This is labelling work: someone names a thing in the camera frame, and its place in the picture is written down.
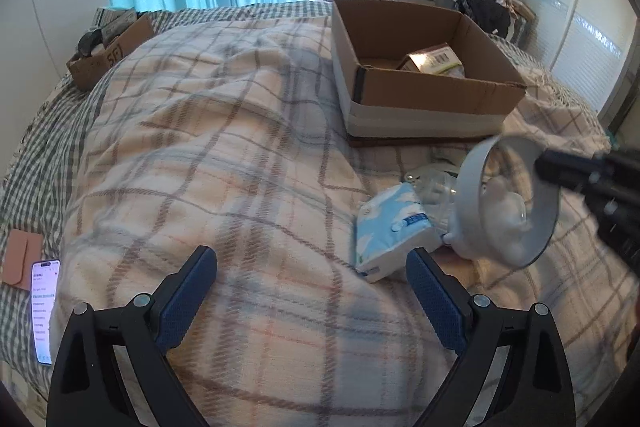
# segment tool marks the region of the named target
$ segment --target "small box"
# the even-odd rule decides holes
[[[376,282],[404,268],[414,248],[427,252],[442,245],[414,187],[389,187],[363,204],[356,220],[355,266],[367,282]]]
[[[66,63],[66,66],[78,89],[91,91],[107,71],[153,36],[151,20],[143,15],[97,55],[78,60],[72,59]]]
[[[102,26],[100,31],[102,33],[102,43],[105,47],[111,44],[114,38],[129,29],[136,20],[138,20],[138,14],[132,8],[124,12],[120,17]]]
[[[446,74],[465,78],[464,68],[450,46],[434,46],[426,50],[409,53],[396,70],[415,73]]]
[[[445,42],[466,78],[396,69],[408,54]],[[507,57],[471,19],[433,6],[335,0],[332,59],[354,145],[492,136],[526,92]]]

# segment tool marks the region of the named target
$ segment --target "checkered bedsheet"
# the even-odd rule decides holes
[[[459,158],[465,147],[351,150],[332,84],[330,19],[318,12],[314,20],[273,24],[237,10],[240,22],[222,11],[153,14],[158,32],[175,29],[111,71],[86,104],[91,122],[60,142],[60,150],[74,154],[84,143],[88,148],[82,166],[74,155],[61,162],[58,169],[70,174],[54,177],[68,187],[66,199],[47,203],[63,212],[71,201],[54,336],[76,299],[98,309],[122,304],[152,291],[194,245],[210,244],[218,252],[218,280],[170,361],[211,422],[409,425],[452,356],[402,278],[373,286],[356,276],[353,217],[359,203],[409,169]],[[508,131],[583,153],[607,147],[575,95],[530,57],[497,42],[529,84]],[[23,156],[42,134],[32,130],[7,188],[22,179],[19,166],[31,171]],[[499,159],[517,180],[517,166]],[[35,192],[47,193],[43,183]],[[25,201],[14,203],[16,217],[3,234],[20,225],[44,229],[33,225],[42,213],[38,198]],[[50,226],[57,242],[46,242],[48,257],[59,255],[61,226],[60,220]],[[471,290],[499,305],[549,304],[580,423],[623,366],[636,291],[625,267],[594,240],[595,229],[579,198],[564,194],[556,233],[537,263],[522,271],[472,267]],[[28,298],[6,295],[0,355],[45,394],[48,373],[25,357]],[[495,384],[487,383],[484,401]],[[142,406],[139,396],[134,402]]]

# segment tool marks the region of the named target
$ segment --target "cardboard tray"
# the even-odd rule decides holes
[[[432,6],[335,0],[332,57],[347,133],[365,138],[469,138],[500,132],[526,84],[468,17]],[[466,78],[398,71],[446,42]]]
[[[153,36],[151,20],[147,15],[143,15],[122,35],[113,39],[113,42],[104,51],[93,57],[70,60],[66,66],[78,89],[91,91],[105,73]]]

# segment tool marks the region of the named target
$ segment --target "smartphone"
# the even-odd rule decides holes
[[[31,325],[38,362],[51,365],[49,319],[56,300],[60,261],[41,261],[31,267]]]

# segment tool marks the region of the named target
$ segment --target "metal screw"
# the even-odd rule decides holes
[[[487,308],[487,306],[491,304],[491,299],[486,295],[478,294],[474,295],[474,303],[481,308]]]
[[[549,308],[547,308],[543,303],[540,302],[533,306],[533,309],[538,315],[542,315],[543,317],[549,314]]]
[[[87,311],[87,309],[89,309],[89,306],[86,302],[78,302],[78,304],[74,306],[74,313],[76,315],[82,315],[85,311]]]
[[[617,209],[618,204],[614,200],[611,200],[604,206],[604,213],[606,216],[613,216]]]
[[[144,308],[147,304],[151,302],[151,295],[148,293],[139,293],[135,297],[133,297],[133,305],[136,308]]]

